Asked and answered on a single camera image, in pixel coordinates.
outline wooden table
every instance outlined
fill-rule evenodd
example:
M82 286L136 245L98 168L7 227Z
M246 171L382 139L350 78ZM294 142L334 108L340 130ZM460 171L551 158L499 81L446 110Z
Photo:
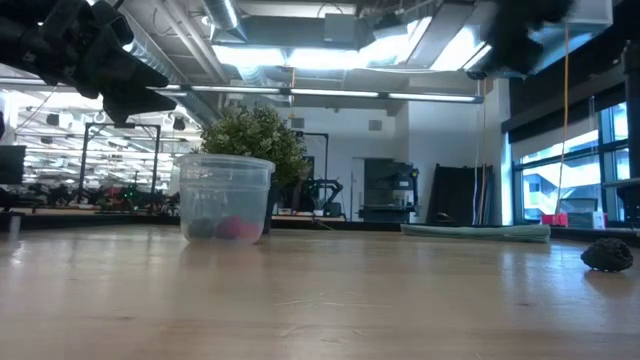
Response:
M177 227L23 233L0 252L0 359L637 359L640 270L583 244Z
M343 217L324 217L324 216L298 216L298 215L273 215L271 220L287 220L287 221L322 221L322 222L345 222Z

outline clear plastic container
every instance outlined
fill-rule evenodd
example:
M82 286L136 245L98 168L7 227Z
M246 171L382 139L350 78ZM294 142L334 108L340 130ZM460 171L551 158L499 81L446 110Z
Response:
M184 155L180 167L180 224L190 242L250 242L260 238L271 174L266 160L231 155Z

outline potted plant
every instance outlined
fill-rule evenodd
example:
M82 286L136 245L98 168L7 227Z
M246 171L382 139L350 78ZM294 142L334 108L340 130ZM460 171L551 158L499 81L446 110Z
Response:
M264 233L271 229L273 206L280 189L294 181L306 167L306 147L286 120L269 106L246 105L222 110L222 118L202 131L202 154L249 156L269 160L276 165L267 202Z

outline dark sponge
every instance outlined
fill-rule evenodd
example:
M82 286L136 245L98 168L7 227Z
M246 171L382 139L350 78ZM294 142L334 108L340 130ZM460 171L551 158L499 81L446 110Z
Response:
M580 258L590 268L600 271L620 272L633 266L631 250L619 239L600 239Z
M211 219L196 219L189 225L189 237L194 240L210 240L216 228Z

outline computer monitor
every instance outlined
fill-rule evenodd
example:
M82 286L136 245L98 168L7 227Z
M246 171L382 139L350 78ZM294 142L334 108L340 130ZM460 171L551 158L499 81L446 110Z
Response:
M0 146L0 184L22 185L26 146Z

